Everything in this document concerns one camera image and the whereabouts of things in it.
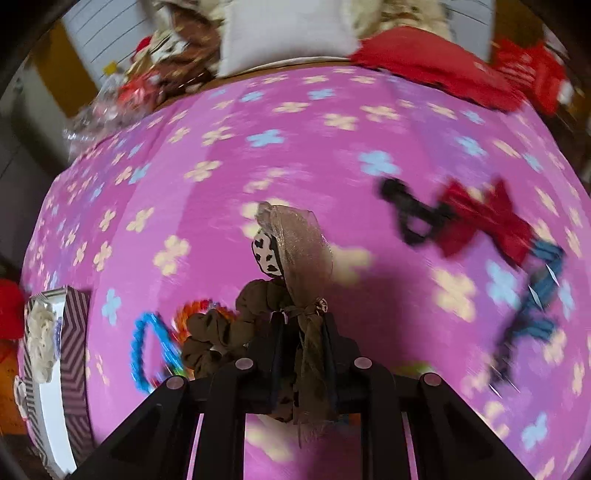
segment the white fluffy fabric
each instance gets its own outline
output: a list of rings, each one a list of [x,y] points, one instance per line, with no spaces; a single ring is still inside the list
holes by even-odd
[[[50,307],[36,301],[27,317],[27,350],[31,358],[33,380],[38,383],[51,381],[51,369],[56,362],[54,332],[56,316]]]
[[[25,382],[18,375],[14,377],[14,401],[17,404],[18,412],[21,414],[22,419],[27,418],[27,388]]]
[[[359,47],[348,0],[232,0],[219,76],[301,57],[344,58]]]

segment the bed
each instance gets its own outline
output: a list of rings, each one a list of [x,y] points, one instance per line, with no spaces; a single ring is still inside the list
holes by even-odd
[[[525,274],[484,235],[452,259],[404,244],[376,194],[385,175],[431,205],[449,177],[478,198],[499,175],[517,213],[566,250],[549,309],[560,327],[548,345],[519,343],[519,392],[495,396],[486,372]],[[316,214],[335,262],[329,309],[364,355],[403,374],[438,372],[538,480],[570,476],[591,445],[589,198],[529,104],[503,114],[344,64],[183,98],[56,178],[22,284],[92,292],[86,378],[97,442],[145,398],[129,367],[139,314],[170,324],[187,301],[231,307],[262,277],[250,242],[263,200]],[[146,349],[146,368],[157,368],[156,341]],[[357,478],[356,428],[335,424],[299,449],[294,427],[250,417],[245,477]]]

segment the white fluffy plush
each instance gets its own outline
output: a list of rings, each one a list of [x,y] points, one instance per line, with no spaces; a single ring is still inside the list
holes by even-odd
[[[27,317],[27,350],[31,358],[33,380],[38,383],[51,381],[51,369],[56,361],[54,332],[56,316],[40,301],[36,301]]]

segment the screw head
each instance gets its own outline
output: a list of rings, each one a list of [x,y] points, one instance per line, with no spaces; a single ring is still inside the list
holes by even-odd
[[[423,381],[430,387],[438,387],[441,385],[441,377],[434,373],[428,373],[423,376]]]
[[[369,358],[365,358],[364,356],[357,357],[353,364],[361,370],[367,370],[372,365],[371,360]]]
[[[255,362],[253,362],[250,358],[239,358],[238,360],[236,360],[236,368],[238,370],[248,370],[249,368],[252,368],[252,366],[255,364]]]
[[[166,381],[166,387],[169,388],[170,390],[178,390],[183,385],[184,385],[183,377],[179,377],[178,375],[175,375],[174,377],[170,377]]]

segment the red bow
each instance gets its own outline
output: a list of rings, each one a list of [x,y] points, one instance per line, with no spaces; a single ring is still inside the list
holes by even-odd
[[[503,180],[497,180],[493,189],[486,192],[483,203],[470,197],[455,180],[440,201],[451,206],[456,214],[436,239],[444,257],[457,254],[481,230],[492,237],[508,263],[521,266],[531,249],[532,229],[513,212]]]

